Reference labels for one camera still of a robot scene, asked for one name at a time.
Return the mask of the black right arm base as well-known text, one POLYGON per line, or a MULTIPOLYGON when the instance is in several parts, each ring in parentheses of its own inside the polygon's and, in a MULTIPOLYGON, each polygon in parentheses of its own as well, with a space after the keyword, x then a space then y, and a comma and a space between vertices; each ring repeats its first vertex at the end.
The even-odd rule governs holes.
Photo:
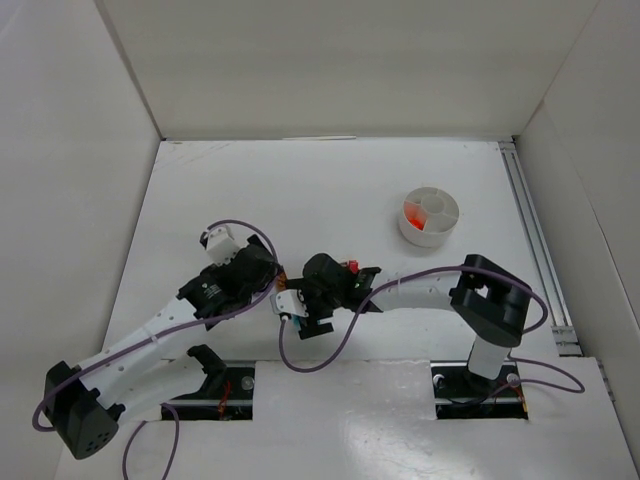
POLYGON ((431 375, 438 420, 528 419, 522 389, 508 382, 519 377, 513 362, 496 380, 472 374, 465 362, 434 362, 431 375))

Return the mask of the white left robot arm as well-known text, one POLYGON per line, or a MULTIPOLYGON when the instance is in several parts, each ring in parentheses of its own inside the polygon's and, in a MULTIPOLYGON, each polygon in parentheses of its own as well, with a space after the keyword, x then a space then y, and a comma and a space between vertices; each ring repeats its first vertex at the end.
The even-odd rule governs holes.
POLYGON ((137 415, 223 384, 227 366, 205 337, 264 299, 281 267, 273 245, 257 235, 239 246, 218 228, 204 246, 211 264, 152 319, 87 360, 48 370, 40 413, 75 459, 95 455, 137 415))

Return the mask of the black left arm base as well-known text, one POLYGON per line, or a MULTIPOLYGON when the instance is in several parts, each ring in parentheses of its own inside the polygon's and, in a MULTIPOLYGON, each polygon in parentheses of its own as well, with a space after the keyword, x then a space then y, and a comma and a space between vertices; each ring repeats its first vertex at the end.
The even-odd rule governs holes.
POLYGON ((187 351, 196 360, 196 372, 203 376, 198 388, 167 402, 180 420, 251 421, 256 380, 253 361, 222 360, 209 346, 187 351))

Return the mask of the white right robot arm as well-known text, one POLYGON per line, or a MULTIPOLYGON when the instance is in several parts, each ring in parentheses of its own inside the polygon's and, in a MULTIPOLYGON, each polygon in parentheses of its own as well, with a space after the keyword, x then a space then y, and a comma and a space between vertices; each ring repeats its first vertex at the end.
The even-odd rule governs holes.
POLYGON ((301 277, 284 281, 273 305, 279 315, 298 321, 302 340, 331 333, 327 320, 337 309, 355 318, 399 309, 454 312, 475 333, 467 370, 495 380, 521 343, 532 298, 528 284, 479 254, 460 265, 403 275, 339 263, 322 253, 307 261, 301 277))

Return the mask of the orange curved lego piece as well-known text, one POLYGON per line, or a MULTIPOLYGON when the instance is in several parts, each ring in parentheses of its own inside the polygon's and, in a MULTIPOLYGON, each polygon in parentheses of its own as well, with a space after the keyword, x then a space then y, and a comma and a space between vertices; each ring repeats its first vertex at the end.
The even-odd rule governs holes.
POLYGON ((409 223, 417 230, 423 231, 426 221, 417 217, 408 219, 409 223))

